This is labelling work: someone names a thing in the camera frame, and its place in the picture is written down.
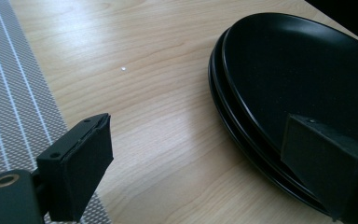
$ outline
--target gray placemat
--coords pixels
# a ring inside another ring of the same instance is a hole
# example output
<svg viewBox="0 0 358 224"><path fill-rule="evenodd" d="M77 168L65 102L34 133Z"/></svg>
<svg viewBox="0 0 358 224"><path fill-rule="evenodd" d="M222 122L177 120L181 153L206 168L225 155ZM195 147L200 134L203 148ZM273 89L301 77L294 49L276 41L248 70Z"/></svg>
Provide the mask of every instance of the gray placemat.
<svg viewBox="0 0 358 224"><path fill-rule="evenodd" d="M0 173L33 171L35 157L66 131L10 3L0 0ZM81 223L111 223L96 194Z"/></svg>

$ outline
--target light wood grain surface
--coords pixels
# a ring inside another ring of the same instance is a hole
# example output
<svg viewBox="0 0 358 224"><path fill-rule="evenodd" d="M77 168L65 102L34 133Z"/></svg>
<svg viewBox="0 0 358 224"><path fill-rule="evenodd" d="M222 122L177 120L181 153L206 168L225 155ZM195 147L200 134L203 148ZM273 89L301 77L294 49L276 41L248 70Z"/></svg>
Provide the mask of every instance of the light wood grain surface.
<svg viewBox="0 0 358 224"><path fill-rule="evenodd" d="M331 223L270 183L230 139L207 65L235 21L302 0L12 0L68 127L108 112L115 160L98 187L114 223Z"/></svg>

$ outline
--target wooden table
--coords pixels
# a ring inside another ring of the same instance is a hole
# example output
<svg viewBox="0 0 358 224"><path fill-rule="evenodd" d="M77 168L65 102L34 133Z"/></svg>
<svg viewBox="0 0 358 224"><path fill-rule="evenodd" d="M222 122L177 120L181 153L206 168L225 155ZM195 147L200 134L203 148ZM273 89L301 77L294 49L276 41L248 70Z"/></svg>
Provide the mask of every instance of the wooden table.
<svg viewBox="0 0 358 224"><path fill-rule="evenodd" d="M12 0L68 127L108 112L98 187L114 223L331 223L269 182L229 137L207 65L235 21L283 12L345 31L302 0Z"/></svg>

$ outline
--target striped placemat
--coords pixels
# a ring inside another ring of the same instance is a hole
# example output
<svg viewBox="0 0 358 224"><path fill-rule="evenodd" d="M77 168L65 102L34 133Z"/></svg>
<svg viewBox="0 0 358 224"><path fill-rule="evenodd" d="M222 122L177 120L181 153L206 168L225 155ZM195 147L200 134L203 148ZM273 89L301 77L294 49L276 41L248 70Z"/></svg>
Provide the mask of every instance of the striped placemat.
<svg viewBox="0 0 358 224"><path fill-rule="evenodd" d="M66 131L10 3L0 0L0 173L33 171L35 157ZM96 194L81 222L111 223Z"/></svg>

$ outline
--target stack of black plates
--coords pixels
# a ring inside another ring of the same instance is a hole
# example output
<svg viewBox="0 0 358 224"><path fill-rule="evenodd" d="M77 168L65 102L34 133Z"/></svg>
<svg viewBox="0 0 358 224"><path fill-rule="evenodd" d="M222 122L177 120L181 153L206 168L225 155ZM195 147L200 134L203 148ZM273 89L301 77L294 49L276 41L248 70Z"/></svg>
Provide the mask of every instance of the stack of black plates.
<svg viewBox="0 0 358 224"><path fill-rule="evenodd" d="M288 114L307 116L358 140L358 41L295 16L252 15L220 36L209 79L220 116L247 157L327 214L281 161L285 122Z"/></svg>

